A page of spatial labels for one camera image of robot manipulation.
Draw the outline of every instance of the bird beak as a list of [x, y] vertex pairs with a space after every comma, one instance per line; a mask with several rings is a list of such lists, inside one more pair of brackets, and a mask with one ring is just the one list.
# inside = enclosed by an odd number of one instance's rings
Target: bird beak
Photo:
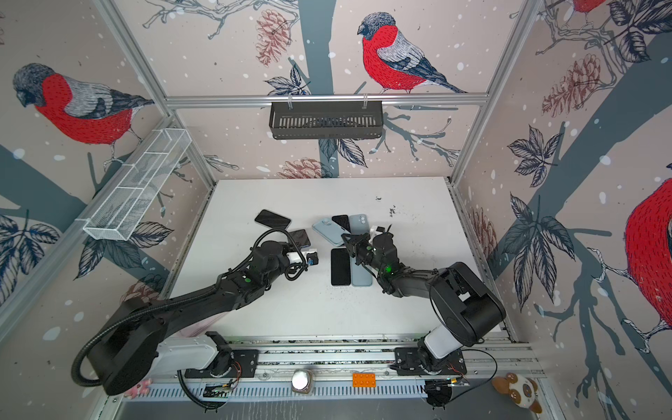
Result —
[[24, 106], [24, 108], [26, 106], [28, 106], [28, 99], [26, 98], [26, 93], [25, 92], [18, 91], [16, 93], [16, 97], [19, 99], [19, 102], [21, 102], [21, 104]]

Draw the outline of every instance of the bird head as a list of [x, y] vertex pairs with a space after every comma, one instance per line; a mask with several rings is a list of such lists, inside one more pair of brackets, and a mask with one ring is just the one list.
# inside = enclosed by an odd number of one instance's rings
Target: bird head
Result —
[[395, 26], [396, 22], [391, 14], [384, 11], [377, 11], [371, 13], [364, 18], [360, 28], [357, 30], [357, 35], [363, 35], [367, 41], [374, 37], [376, 32], [383, 26]]
[[25, 65], [14, 73], [14, 90], [19, 102], [26, 107], [31, 103], [36, 106], [45, 106], [46, 101], [42, 94], [42, 82], [49, 76], [55, 74], [50, 68], [42, 64], [33, 62]]

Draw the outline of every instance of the smartphone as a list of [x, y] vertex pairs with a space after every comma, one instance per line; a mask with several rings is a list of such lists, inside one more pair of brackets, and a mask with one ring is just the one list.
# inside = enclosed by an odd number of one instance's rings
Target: smartphone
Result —
[[[353, 235], [362, 235], [369, 233], [369, 220], [365, 214], [353, 214], [349, 218], [350, 233]], [[350, 260], [350, 277], [352, 285], [355, 287], [367, 287], [374, 283], [371, 273], [366, 268], [355, 264], [355, 259]]]
[[350, 220], [347, 218], [347, 214], [341, 214], [340, 216], [333, 216], [332, 221], [336, 222], [340, 227], [344, 228], [348, 232], [350, 231]]
[[290, 232], [290, 235], [292, 235], [292, 238], [294, 239], [294, 242], [296, 242], [296, 246], [299, 247], [299, 249], [310, 246], [310, 239], [308, 238], [306, 229], [295, 230]]
[[270, 228], [287, 229], [287, 226], [292, 222], [291, 219], [279, 214], [273, 213], [269, 210], [262, 210], [254, 219], [255, 222], [268, 226]]
[[350, 286], [350, 256], [345, 248], [331, 250], [331, 285]]
[[341, 235], [343, 233], [349, 233], [347, 230], [336, 224], [336, 222], [332, 222], [331, 219], [327, 218], [315, 223], [312, 228], [335, 247], [340, 247], [343, 244], [343, 237]]

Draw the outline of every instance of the metal floor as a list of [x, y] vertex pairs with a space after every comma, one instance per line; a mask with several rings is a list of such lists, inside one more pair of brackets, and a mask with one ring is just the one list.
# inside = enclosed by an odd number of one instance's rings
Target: metal floor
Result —
[[537, 417], [522, 409], [507, 395], [485, 384], [453, 401], [446, 409], [432, 408], [421, 398], [352, 399], [322, 401], [276, 401], [229, 403], [218, 413], [203, 410], [190, 401], [123, 403], [116, 420], [438, 420], [438, 419], [532, 420]]

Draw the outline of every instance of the orange lego brick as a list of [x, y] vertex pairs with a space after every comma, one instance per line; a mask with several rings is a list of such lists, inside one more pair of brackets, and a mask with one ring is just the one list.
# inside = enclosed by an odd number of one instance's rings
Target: orange lego brick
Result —
[[352, 374], [354, 388], [375, 388], [376, 374]]

